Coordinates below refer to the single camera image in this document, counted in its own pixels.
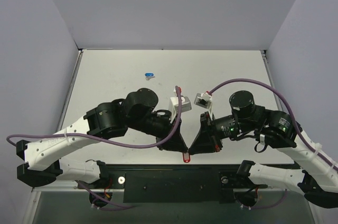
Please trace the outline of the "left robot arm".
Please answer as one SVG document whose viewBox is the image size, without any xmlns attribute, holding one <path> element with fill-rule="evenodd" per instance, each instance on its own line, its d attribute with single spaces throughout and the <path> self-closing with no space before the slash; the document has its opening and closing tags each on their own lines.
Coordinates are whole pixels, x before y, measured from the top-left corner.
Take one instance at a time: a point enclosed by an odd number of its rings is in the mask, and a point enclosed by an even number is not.
<svg viewBox="0 0 338 224">
<path fill-rule="evenodd" d="M 19 134 L 16 154 L 24 163 L 17 167 L 17 178 L 33 188 L 56 180 L 78 180 L 103 188 L 111 179 L 104 162 L 72 161 L 66 157 L 99 142 L 131 149 L 157 147 L 187 153 L 180 127 L 181 115 L 192 109 L 191 102 L 181 94 L 180 87 L 174 92 L 168 109 L 155 110 L 157 94 L 140 88 L 126 98 L 99 104 L 55 134 Z"/>
</svg>

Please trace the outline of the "red key tag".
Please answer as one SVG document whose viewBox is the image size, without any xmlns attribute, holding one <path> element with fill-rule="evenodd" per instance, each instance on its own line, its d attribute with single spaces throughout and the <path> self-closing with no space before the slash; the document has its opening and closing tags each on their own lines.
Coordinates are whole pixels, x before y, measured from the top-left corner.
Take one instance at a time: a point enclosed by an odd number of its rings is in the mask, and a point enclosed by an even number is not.
<svg viewBox="0 0 338 224">
<path fill-rule="evenodd" d="M 189 163 L 191 161 L 190 154 L 188 152 L 182 154 L 183 157 L 183 162 L 184 163 Z"/>
</svg>

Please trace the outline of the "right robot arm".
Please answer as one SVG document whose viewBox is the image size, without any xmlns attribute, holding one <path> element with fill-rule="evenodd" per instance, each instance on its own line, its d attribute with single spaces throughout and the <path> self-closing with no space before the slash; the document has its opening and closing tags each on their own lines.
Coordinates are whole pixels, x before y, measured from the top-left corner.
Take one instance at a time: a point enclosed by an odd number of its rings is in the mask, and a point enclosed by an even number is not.
<svg viewBox="0 0 338 224">
<path fill-rule="evenodd" d="M 269 185 L 297 192 L 312 204 L 337 208 L 337 171 L 323 159 L 320 144 L 304 131 L 297 134 L 289 114 L 255 104 L 251 92 L 240 90 L 229 98 L 231 115 L 216 119 L 208 111 L 200 116 L 200 129 L 190 146 L 190 155 L 222 150 L 222 140 L 253 138 L 264 148 L 271 147 L 289 156 L 298 169 L 281 169 L 244 160 L 235 175 L 223 175 L 234 188 L 250 191 Z"/>
</svg>

